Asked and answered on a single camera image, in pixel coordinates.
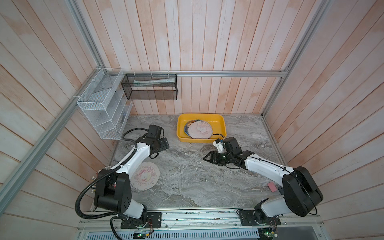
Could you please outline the yellow plastic storage box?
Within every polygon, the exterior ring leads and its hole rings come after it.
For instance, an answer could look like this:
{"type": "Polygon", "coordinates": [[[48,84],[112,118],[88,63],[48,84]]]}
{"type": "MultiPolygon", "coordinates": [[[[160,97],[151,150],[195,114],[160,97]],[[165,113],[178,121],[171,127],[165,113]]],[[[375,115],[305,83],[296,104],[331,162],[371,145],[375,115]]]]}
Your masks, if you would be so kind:
{"type": "Polygon", "coordinates": [[[181,114],[178,118],[177,124],[177,137],[183,143],[209,143],[211,144],[216,139],[220,138],[220,135],[214,135],[210,139],[193,139],[189,137],[184,128],[190,121],[201,120],[211,125],[214,134],[221,134],[224,137],[227,136],[225,120],[218,114],[181,114]]]}

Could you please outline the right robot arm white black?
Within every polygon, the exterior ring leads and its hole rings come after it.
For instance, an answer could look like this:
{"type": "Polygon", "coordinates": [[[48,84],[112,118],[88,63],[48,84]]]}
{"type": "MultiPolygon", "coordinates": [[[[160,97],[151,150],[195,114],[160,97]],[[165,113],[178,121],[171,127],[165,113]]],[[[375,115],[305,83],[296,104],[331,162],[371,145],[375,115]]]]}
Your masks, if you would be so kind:
{"type": "Polygon", "coordinates": [[[282,187],[281,196],[263,200],[255,206],[255,221],[259,225],[265,225],[267,219],[283,214],[293,213],[299,217],[305,217],[324,199],[313,177],[302,166],[292,168],[279,165],[251,151],[244,151],[237,155],[211,151],[203,160],[221,167],[233,164],[236,169],[260,174],[282,187]]]}

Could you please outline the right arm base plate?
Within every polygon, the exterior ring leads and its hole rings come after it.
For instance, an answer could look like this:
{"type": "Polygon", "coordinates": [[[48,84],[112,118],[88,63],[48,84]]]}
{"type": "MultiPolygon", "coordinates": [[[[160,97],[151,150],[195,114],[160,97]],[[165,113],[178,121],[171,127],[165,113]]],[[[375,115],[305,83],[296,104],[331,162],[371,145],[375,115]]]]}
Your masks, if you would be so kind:
{"type": "Polygon", "coordinates": [[[244,210],[237,209],[236,214],[240,218],[242,226],[279,226],[281,225],[280,218],[278,216],[275,217],[267,217],[260,211],[256,210],[244,210]]]}

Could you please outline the white pink bow coaster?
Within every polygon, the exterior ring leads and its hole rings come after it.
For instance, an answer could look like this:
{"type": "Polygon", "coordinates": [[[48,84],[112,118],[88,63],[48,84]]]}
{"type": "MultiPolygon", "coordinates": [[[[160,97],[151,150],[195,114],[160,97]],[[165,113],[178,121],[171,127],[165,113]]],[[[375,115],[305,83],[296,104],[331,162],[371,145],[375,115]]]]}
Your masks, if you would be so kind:
{"type": "Polygon", "coordinates": [[[131,178],[132,186],[138,191],[152,188],[160,178],[160,170],[154,163],[141,163],[131,178]]]}

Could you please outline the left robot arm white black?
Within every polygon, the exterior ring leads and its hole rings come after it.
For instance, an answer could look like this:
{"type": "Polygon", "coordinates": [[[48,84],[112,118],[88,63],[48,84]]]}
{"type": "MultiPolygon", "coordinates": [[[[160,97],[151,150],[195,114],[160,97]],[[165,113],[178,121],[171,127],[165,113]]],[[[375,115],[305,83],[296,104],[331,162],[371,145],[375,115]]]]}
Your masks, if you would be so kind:
{"type": "Polygon", "coordinates": [[[154,139],[149,137],[138,140],[126,139],[134,144],[134,148],[112,169],[101,170],[99,176],[89,184],[78,196],[75,202],[75,212],[87,220],[99,219],[108,216],[121,217],[123,219],[134,219],[138,225],[147,222],[147,207],[138,203],[132,197],[131,178],[140,164],[146,159],[159,152],[170,148],[166,138],[154,139]],[[80,208],[81,200],[92,187],[96,187],[94,205],[97,208],[108,210],[107,213],[99,215],[87,215],[80,208]]]}

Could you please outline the blue bears cartoon coaster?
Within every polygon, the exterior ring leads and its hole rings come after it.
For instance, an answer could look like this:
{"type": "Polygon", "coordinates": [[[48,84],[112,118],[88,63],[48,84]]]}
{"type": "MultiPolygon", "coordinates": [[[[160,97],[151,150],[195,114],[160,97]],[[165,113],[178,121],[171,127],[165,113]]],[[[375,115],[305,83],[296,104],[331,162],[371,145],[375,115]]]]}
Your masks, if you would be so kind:
{"type": "Polygon", "coordinates": [[[184,126],[184,133],[187,136],[194,138],[198,134],[198,130],[197,130],[198,124],[202,122],[203,121],[201,120],[191,120],[187,122],[186,125],[184,126]]]}

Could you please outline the pink kitty coaster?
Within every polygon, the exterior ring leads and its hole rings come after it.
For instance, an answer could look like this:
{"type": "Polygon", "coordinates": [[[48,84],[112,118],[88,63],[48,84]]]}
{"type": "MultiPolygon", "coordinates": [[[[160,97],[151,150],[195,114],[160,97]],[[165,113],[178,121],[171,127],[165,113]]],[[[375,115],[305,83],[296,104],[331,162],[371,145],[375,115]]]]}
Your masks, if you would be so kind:
{"type": "Polygon", "coordinates": [[[209,123],[194,121],[188,125],[188,134],[193,139],[209,139],[213,134],[213,129],[209,123]]]}

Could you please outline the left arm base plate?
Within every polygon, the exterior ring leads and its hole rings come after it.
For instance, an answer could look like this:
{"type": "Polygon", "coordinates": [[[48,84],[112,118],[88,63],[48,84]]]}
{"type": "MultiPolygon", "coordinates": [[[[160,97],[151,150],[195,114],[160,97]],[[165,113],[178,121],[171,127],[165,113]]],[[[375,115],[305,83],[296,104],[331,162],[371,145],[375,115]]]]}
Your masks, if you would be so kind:
{"type": "Polygon", "coordinates": [[[129,217],[128,219],[122,220],[121,229],[145,229],[150,227],[157,229],[161,227],[161,222],[161,212],[143,213],[142,216],[138,219],[129,217]]]}

